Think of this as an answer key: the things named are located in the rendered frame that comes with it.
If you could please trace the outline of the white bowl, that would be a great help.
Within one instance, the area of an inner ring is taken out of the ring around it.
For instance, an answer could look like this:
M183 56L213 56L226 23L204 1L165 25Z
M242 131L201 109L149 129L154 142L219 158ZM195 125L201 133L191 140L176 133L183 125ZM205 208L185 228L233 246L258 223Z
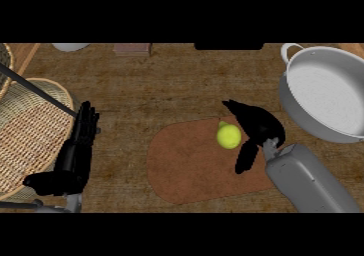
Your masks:
M53 43L53 47L62 52L78 51L87 46L87 43Z

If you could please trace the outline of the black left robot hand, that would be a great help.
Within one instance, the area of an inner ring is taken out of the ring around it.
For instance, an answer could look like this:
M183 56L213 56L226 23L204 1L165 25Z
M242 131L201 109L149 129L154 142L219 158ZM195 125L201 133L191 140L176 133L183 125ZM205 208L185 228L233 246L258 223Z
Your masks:
M71 136L58 153L53 170L28 175L22 181L22 185L33 188L38 196L62 196L83 192L90 174L97 120L99 113L90 102L84 101L74 120Z

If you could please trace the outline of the dark metal basket frame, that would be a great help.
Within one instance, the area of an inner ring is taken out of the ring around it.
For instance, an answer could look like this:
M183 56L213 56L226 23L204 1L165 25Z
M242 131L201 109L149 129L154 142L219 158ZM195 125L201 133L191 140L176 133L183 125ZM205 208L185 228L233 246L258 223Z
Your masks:
M74 118L77 113L71 110L53 97L44 93L34 84L27 81L22 76L16 74L2 63L0 63L0 73L3 73L16 83L19 83L37 96L40 96L52 105L55 105L66 114Z

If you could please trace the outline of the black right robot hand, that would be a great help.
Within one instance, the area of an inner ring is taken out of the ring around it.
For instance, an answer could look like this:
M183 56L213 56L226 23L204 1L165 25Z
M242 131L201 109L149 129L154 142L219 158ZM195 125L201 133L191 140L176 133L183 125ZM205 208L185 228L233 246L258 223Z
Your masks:
M281 146L285 142L285 130L276 117L261 107L247 105L229 99L222 104L233 114L236 122L247 134L235 163L235 173L241 174L251 169L258 148L267 139Z

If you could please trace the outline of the yellow-green pear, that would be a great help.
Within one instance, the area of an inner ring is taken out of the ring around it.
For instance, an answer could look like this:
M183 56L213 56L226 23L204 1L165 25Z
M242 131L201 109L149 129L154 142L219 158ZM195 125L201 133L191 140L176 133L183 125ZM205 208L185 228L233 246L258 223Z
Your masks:
M220 121L217 133L216 133L216 139L217 139L219 145L224 149L235 149L241 142L239 128L233 124L229 124L224 121Z

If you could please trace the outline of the grey metal pot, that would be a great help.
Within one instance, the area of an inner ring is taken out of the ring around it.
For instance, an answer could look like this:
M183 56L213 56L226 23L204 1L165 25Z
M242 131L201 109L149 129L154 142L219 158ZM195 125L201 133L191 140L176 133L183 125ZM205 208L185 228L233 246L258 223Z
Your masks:
M364 59L325 46L281 46L279 100L292 121L334 143L364 141Z

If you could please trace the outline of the pale wooden board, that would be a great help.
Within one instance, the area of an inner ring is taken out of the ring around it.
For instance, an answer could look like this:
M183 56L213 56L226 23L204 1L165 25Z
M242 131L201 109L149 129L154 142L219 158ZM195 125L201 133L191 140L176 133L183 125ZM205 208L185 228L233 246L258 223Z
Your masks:
M359 43L340 43L338 47L364 59L364 48Z

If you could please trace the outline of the small wicker basket tier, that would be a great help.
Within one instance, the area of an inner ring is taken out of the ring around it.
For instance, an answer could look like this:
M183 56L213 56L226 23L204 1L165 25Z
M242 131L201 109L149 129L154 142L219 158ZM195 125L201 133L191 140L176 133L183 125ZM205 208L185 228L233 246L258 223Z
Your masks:
M13 68L13 55L6 43L0 43L0 63L9 68ZM0 100L10 85L10 78L0 72Z

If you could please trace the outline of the pinkish brown block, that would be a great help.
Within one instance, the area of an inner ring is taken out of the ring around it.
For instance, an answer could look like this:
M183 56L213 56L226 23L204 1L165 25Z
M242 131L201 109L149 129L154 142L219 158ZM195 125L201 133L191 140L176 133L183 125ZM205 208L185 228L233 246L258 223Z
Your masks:
M149 56L151 43L115 43L114 53L117 56Z

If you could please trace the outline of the brown wooden cutting board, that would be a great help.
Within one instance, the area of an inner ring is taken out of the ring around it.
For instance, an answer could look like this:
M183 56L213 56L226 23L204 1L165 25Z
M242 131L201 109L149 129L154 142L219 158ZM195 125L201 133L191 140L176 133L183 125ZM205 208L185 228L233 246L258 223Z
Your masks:
M157 196L186 204L269 189L263 152L250 171L235 173L239 149L216 140L219 122L236 125L233 116L167 125L155 134L146 153L148 181Z

